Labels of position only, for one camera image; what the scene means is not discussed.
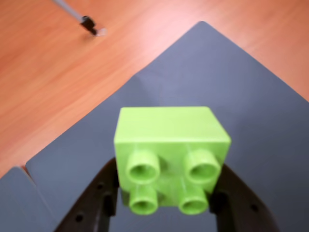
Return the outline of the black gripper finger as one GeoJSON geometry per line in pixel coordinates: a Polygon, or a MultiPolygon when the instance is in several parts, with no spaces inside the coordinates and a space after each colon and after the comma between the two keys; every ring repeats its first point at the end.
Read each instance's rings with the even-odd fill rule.
{"type": "Polygon", "coordinates": [[[209,196],[219,232],[278,232],[268,207],[226,164],[209,196]]]}
{"type": "Polygon", "coordinates": [[[56,232],[107,232],[119,188],[115,158],[107,162],[62,219],[56,232]]]}

